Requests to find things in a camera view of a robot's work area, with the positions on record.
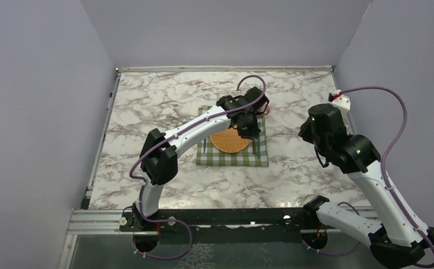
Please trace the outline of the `pink ceramic mug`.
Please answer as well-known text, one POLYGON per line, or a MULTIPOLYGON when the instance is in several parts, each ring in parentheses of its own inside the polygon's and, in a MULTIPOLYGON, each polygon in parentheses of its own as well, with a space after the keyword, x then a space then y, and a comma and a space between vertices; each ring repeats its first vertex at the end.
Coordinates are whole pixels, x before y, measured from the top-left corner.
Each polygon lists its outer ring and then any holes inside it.
POLYGON ((270 106, 269 106, 269 101, 267 101, 257 110, 257 115, 264 117, 268 115, 269 112, 270 112, 270 106))

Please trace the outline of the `teal plastic knife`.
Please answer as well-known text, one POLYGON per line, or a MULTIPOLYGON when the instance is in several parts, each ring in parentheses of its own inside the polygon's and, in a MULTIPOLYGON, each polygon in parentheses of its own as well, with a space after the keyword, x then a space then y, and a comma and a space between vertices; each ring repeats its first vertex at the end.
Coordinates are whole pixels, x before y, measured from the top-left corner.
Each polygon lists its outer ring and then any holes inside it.
POLYGON ((256 142, 256 149, 257 149, 256 155, 257 155, 258 160, 260 160, 260 158, 261 158, 261 140, 260 140, 260 135, 262 133, 262 127, 261 127, 260 123, 259 123, 258 126, 259 126, 258 128, 260 130, 260 133, 258 135, 257 142, 256 142))

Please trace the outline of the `orange woven plate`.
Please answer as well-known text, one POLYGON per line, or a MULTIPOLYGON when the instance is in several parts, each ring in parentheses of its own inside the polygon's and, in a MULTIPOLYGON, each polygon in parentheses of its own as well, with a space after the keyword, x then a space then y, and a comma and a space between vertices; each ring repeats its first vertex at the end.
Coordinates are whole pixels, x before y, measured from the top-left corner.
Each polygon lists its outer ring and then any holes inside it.
POLYGON ((229 128, 210 136, 214 147, 224 153, 234 154, 246 149, 250 140, 241 138, 235 128, 229 128))

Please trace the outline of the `green white checkered cloth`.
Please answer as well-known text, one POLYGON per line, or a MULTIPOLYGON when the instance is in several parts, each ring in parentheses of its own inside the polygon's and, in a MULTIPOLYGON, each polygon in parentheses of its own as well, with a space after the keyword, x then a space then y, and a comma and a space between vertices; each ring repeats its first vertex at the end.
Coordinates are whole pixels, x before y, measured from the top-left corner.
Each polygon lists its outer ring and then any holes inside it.
POLYGON ((207 138, 207 151, 203 153, 203 141, 197 144, 197 165, 206 166, 250 166, 250 167, 268 167, 267 136, 265 129, 265 118, 258 116, 258 125, 261 124, 261 158, 258 160, 257 155, 252 152, 252 140, 248 147, 238 153, 224 153, 214 147, 210 137, 207 138))

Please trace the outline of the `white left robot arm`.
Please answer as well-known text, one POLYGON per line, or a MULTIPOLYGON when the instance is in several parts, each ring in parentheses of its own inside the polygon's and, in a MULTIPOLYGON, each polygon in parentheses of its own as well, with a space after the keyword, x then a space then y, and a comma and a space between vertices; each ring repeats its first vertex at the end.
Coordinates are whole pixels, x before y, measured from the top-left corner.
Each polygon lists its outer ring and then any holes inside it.
POLYGON ((131 178, 143 180, 134 203, 134 223, 142 230, 154 226, 163 187, 177 175, 178 159, 183 153, 206 138, 233 127, 241 138, 257 138, 259 109, 268 103, 264 91, 252 87, 245 95, 221 97, 206 112, 180 127, 166 132, 157 128, 151 130, 129 173, 131 178))

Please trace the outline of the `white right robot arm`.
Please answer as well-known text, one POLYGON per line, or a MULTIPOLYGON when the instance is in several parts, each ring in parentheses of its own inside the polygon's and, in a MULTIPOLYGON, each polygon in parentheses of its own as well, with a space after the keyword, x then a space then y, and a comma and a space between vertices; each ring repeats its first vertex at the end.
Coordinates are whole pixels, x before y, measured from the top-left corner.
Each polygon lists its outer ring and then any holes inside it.
POLYGON ((381 167, 381 155, 365 136, 348 134, 341 111, 318 104, 299 136, 314 145, 324 166, 333 164, 362 191, 379 220, 372 221, 317 196, 303 206, 302 220, 310 228, 334 227, 365 245, 386 268, 415 266, 425 249, 434 246, 434 227, 427 226, 408 206, 381 167))

